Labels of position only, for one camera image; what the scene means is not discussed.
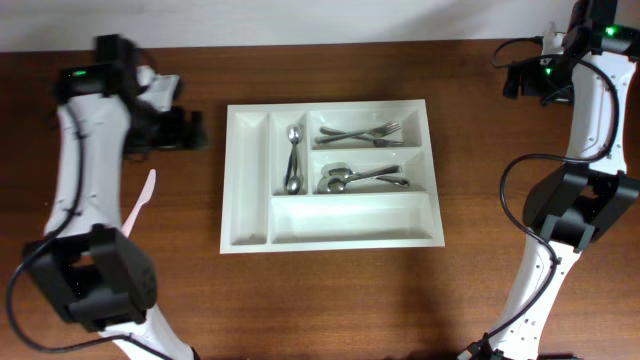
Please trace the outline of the pink plastic knife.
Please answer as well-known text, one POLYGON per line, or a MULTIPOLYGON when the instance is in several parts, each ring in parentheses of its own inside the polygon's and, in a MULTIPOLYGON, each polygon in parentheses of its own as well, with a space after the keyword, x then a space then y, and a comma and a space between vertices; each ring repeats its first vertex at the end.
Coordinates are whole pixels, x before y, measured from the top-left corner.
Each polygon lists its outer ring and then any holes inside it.
POLYGON ((156 179, 157 172, 155 169, 151 169, 133 209, 122 225, 122 233, 125 237, 130 237, 142 207, 151 200, 156 185, 156 179))

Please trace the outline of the small steel teaspoon silver handle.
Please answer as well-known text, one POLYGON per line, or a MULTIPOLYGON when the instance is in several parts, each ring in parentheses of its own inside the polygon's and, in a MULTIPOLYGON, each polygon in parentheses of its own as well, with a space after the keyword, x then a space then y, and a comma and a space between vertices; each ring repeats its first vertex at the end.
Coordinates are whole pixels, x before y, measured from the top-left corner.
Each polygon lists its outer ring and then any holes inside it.
POLYGON ((303 130, 301 125, 292 125, 288 130, 288 139, 291 143, 291 173, 293 175, 297 174, 298 170, 298 160, 299 160, 299 152, 298 145, 302 141, 303 138, 303 130))

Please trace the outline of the small steel teaspoon dark handle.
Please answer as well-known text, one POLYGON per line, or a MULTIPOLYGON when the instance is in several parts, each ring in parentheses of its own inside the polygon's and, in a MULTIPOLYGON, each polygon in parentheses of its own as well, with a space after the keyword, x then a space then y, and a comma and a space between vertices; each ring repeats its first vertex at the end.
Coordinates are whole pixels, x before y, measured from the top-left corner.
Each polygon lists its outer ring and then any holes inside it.
POLYGON ((285 181, 285 190, 288 195, 296 195, 300 192, 302 186, 302 180, 298 175, 298 149, 296 144, 292 145, 289 160, 290 165, 285 181))

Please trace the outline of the steel fork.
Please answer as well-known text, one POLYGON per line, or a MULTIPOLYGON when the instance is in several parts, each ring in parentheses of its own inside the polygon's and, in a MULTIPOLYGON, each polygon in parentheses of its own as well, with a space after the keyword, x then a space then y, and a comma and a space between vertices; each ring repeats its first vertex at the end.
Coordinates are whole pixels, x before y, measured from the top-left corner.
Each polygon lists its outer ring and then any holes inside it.
POLYGON ((357 130, 357 131, 343 131, 341 135, 323 135, 320 133, 319 136, 316 136, 313 141, 315 144, 328 144, 336 141, 341 141, 345 139, 353 139, 354 136, 357 135, 365 135, 370 136, 376 139, 385 139, 386 136, 391 135, 401 129, 401 124, 399 122, 388 122, 382 126, 357 130))
MULTIPOLYGON (((326 126, 321 126, 319 128, 319 131, 320 131, 321 134, 328 135, 328 136, 343 134, 343 131, 332 129, 332 128, 329 128, 329 127, 326 127, 326 126)), ((376 139, 376 138, 373 138, 373 137, 370 137, 370 136, 365 136, 365 135, 354 136, 353 140, 369 142, 374 147, 396 147, 396 146, 404 145, 403 141, 376 139)))

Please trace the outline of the large steel spoon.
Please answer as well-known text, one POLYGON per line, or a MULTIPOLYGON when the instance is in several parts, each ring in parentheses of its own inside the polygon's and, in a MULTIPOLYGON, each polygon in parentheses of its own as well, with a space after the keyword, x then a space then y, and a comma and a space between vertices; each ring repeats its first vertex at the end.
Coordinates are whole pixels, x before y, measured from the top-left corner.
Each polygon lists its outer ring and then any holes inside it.
MULTIPOLYGON (((374 174, 375 180, 390 183, 395 186, 408 188, 411 182, 403 177, 397 176, 397 173, 402 172, 402 167, 399 165, 393 165, 389 167, 388 171, 380 174, 374 174)), ((324 165, 321 169, 321 174, 325 177, 339 176, 343 178, 359 176, 359 173, 353 171, 346 163, 336 162, 324 165)))
POLYGON ((373 178, 374 174, 380 174, 380 173, 384 173, 385 171, 389 170, 389 167, 383 167, 383 168, 378 168, 378 169, 373 169, 373 170, 369 170, 369 171, 365 171, 365 172, 357 172, 359 173, 359 176, 353 176, 353 177, 348 177, 348 178, 343 178, 343 177, 339 177, 339 176, 330 176, 330 177, 325 177, 323 176, 321 178, 321 180, 319 181, 316 190, 318 191, 319 194, 339 194, 339 193, 343 193, 346 188, 347 185, 351 182, 354 181, 360 181, 360 180, 365 180, 365 179, 370 179, 373 178))

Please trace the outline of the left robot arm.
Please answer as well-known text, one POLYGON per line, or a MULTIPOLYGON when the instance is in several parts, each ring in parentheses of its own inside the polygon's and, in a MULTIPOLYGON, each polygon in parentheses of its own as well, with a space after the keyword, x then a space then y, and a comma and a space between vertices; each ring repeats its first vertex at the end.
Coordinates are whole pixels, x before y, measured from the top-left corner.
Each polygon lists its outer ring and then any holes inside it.
POLYGON ((120 207, 130 156, 207 145, 202 115, 177 104, 182 80, 162 75, 131 40, 102 35, 91 64, 61 71, 54 86, 61 135, 56 193, 43 238, 28 244, 27 273, 57 315, 112 342, 131 359, 193 359, 158 303, 151 258, 132 240, 120 207))

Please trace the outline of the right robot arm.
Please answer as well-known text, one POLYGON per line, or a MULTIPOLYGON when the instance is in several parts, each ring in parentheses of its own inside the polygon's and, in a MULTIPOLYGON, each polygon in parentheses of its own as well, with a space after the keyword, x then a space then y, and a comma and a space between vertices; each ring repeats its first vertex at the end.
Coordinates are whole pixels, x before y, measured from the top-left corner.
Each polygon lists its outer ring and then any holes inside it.
POLYGON ((505 214, 526 236, 523 259, 498 322, 461 359, 537 359, 559 290, 583 252, 638 200, 623 149, 629 85, 639 63, 639 31, 619 21, 617 1, 583 0, 566 31, 548 26, 533 43, 540 55, 501 64, 506 98, 536 96, 573 108, 563 156, 533 153, 508 164, 555 160, 559 167, 530 190, 523 213, 505 214))

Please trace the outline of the white plastic cutlery tray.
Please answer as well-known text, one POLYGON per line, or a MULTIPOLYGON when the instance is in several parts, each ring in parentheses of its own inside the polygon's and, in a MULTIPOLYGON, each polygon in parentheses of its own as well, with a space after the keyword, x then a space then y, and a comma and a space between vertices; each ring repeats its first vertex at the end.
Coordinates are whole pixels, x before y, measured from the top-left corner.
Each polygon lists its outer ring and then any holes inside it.
POLYGON ((228 107, 222 253, 444 243, 424 101, 228 107))

